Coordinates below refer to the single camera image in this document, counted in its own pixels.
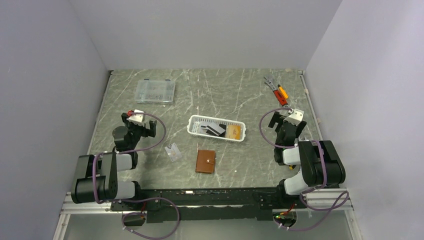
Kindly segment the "clear plastic card sleeve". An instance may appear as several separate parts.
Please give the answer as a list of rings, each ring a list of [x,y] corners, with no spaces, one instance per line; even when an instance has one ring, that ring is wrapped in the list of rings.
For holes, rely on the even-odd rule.
[[[166,146],[164,149],[172,162],[175,162],[183,157],[175,142]]]

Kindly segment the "white plastic basket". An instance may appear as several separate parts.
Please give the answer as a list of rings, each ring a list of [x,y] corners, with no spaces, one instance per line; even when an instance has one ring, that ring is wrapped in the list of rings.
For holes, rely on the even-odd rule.
[[[238,143],[244,141],[246,130],[243,122],[203,115],[192,115],[187,125],[190,135]]]

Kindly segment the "white striped card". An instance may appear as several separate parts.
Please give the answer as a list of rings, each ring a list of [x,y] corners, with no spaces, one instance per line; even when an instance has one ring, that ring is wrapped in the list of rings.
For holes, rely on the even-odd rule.
[[[227,126],[225,124],[218,124],[214,122],[202,121],[199,125],[199,133],[215,137],[224,137],[226,134]]]

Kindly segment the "brown leather card holder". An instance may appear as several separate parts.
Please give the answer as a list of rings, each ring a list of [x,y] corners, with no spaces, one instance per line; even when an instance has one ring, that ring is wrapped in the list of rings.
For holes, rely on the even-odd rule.
[[[212,174],[215,171],[216,152],[214,150],[199,149],[197,152],[195,172]]]

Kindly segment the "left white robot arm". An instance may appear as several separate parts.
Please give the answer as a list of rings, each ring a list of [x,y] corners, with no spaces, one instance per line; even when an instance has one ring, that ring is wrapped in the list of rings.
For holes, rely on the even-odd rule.
[[[145,115],[137,109],[122,113],[123,124],[112,131],[113,149],[78,157],[71,187],[71,199],[75,204],[118,200],[131,210],[143,205],[140,184],[121,181],[118,173],[137,167],[139,150],[136,147],[141,138],[156,137],[157,124],[161,120],[154,117],[145,123]]]

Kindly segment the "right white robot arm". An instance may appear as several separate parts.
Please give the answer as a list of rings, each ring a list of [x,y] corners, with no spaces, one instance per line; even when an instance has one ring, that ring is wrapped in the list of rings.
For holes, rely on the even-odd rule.
[[[280,166],[300,167],[295,176],[278,184],[281,190],[275,194],[275,200],[282,208],[289,207],[296,195],[309,189],[339,185],[346,179],[345,168],[332,141],[299,140],[307,125],[303,114],[299,109],[287,116],[275,111],[268,124],[276,132],[275,162]]]

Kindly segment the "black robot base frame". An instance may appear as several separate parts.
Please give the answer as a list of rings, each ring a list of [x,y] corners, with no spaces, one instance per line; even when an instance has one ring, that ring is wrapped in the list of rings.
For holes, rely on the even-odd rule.
[[[299,196],[287,195],[282,186],[243,188],[143,189],[140,199],[147,203],[114,202],[113,212],[146,214],[147,223],[256,219],[271,221],[274,214],[306,206]]]

